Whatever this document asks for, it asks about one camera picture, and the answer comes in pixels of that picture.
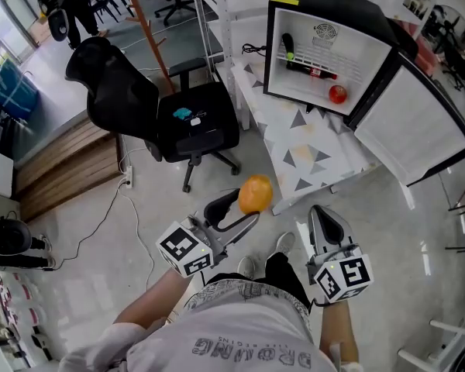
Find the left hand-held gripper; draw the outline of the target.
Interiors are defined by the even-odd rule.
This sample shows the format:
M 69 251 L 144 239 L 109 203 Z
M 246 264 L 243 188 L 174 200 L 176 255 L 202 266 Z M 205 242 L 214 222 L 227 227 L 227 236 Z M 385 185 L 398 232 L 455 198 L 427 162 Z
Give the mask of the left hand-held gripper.
M 175 272 L 182 277 L 192 277 L 214 268 L 224 258 L 221 254 L 226 246 L 237 243 L 257 224 L 260 212 L 251 212 L 225 228 L 219 227 L 238 197 L 238 188 L 226 191 L 205 206 L 205 220 L 189 215 L 181 222 L 172 222 L 164 231 L 156 246 Z

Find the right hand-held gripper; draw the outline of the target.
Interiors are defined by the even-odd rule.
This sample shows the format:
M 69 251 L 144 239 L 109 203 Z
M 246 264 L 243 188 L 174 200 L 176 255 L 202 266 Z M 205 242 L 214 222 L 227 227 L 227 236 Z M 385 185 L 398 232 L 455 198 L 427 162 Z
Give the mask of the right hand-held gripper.
M 308 213 L 310 241 L 315 255 L 307 263 L 308 280 L 315 285 L 314 303 L 337 303 L 356 297 L 374 282 L 367 254 L 354 238 L 350 224 L 333 210 L 313 205 Z M 327 243 L 342 247 L 327 251 Z

